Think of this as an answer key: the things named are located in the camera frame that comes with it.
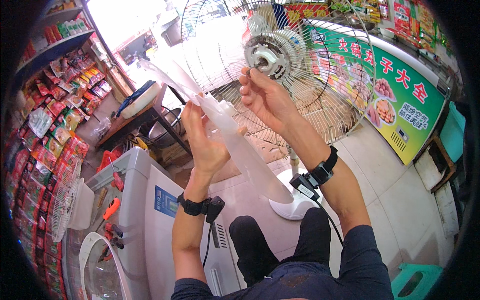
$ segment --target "fan motor hub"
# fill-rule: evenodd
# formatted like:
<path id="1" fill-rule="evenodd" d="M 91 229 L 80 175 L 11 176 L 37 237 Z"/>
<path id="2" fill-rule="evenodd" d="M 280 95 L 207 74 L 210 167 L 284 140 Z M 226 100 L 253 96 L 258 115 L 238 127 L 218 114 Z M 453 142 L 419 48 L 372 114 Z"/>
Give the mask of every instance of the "fan motor hub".
<path id="1" fill-rule="evenodd" d="M 249 47 L 247 58 L 251 66 L 260 64 L 258 70 L 273 76 L 275 79 L 280 78 L 285 71 L 286 61 L 284 55 L 269 48 L 267 43 L 258 43 Z"/>

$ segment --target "metal bowl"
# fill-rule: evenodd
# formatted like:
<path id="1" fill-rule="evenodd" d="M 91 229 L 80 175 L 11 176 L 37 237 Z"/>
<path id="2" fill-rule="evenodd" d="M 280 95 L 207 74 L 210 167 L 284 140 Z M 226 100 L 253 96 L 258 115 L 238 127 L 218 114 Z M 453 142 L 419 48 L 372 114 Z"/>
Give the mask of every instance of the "metal bowl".
<path id="1" fill-rule="evenodd" d="M 173 129 L 182 135 L 185 133 L 184 127 L 180 123 L 180 114 L 185 106 L 180 106 L 171 110 L 164 109 L 162 115 L 169 122 Z M 167 130 L 157 121 L 148 133 L 148 138 L 154 142 L 154 146 L 160 149 L 172 146 L 175 139 Z"/>

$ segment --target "freezer label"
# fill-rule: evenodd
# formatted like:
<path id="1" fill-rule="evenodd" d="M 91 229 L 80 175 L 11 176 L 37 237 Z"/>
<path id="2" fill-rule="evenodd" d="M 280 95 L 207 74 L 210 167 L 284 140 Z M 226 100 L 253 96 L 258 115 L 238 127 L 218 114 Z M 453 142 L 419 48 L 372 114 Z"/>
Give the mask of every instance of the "freezer label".
<path id="1" fill-rule="evenodd" d="M 155 186 L 155 210 L 175 218 L 178 207 L 177 197 L 159 186 Z"/>

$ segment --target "wire fan grille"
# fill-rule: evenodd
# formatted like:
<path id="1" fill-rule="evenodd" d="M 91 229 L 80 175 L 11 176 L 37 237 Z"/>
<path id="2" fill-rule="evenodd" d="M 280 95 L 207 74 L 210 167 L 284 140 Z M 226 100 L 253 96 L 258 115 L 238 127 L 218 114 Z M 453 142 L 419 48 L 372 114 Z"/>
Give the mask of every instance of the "wire fan grille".
<path id="1" fill-rule="evenodd" d="M 249 134 L 285 146 L 239 93 L 241 69 L 258 62 L 252 60 L 256 51 L 269 51 L 280 61 L 270 78 L 288 90 L 327 143 L 339 140 L 371 102 L 375 69 L 361 17 L 346 0 L 330 2 L 190 1 L 181 31 L 194 80 L 218 101 L 231 102 L 234 119 Z"/>
<path id="2" fill-rule="evenodd" d="M 68 221 L 72 215 L 75 197 L 77 195 L 82 162 L 74 158 L 71 168 L 65 170 L 54 191 L 55 203 L 52 215 L 52 239 L 60 242 L 67 230 Z"/>

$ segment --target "wooden table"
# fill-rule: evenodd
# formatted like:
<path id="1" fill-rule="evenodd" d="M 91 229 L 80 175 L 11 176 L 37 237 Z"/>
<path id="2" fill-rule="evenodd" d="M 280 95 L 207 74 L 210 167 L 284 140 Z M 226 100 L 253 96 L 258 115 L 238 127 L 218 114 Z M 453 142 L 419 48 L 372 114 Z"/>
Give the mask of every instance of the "wooden table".
<path id="1" fill-rule="evenodd" d="M 116 146 L 118 141 L 124 139 L 129 133 L 147 122 L 157 120 L 167 130 L 167 132 L 171 136 L 173 136 L 177 143 L 179 143 L 180 146 L 189 155 L 192 155 L 192 152 L 190 151 L 188 145 L 185 144 L 180 135 L 173 129 L 170 122 L 168 122 L 162 115 L 162 101 L 167 87 L 167 84 L 162 83 L 158 95 L 133 117 L 124 119 L 120 115 L 115 121 L 113 121 L 110 129 L 107 131 L 105 136 L 95 145 L 95 147 L 103 148 L 105 150 L 112 150 L 113 147 Z M 179 100 L 183 104 L 185 103 L 181 97 L 179 97 Z"/>

